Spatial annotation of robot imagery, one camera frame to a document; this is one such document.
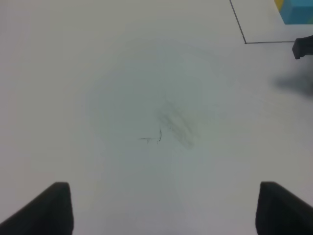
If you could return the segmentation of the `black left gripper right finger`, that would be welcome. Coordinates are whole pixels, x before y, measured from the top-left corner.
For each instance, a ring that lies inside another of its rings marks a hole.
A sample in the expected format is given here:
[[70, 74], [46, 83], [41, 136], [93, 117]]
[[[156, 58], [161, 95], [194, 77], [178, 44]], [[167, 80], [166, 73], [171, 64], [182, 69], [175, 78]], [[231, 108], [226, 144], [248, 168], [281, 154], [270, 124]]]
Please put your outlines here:
[[261, 182], [255, 227], [259, 235], [311, 235], [313, 207], [276, 182]]

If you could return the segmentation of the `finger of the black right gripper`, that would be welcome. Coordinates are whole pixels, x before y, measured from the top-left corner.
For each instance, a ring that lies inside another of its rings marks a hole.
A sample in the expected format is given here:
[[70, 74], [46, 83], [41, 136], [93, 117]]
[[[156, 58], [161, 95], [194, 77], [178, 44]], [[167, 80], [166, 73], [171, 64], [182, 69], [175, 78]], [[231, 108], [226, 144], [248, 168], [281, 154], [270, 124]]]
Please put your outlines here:
[[296, 60], [313, 55], [313, 36], [297, 38], [293, 44], [292, 51]]

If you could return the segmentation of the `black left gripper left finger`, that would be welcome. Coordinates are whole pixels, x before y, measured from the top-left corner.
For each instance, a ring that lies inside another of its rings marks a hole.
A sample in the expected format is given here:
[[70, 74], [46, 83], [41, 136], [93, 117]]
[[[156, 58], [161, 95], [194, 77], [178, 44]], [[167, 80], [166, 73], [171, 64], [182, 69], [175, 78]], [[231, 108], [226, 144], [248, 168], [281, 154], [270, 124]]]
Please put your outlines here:
[[55, 182], [0, 224], [2, 235], [71, 235], [74, 216], [70, 186]]

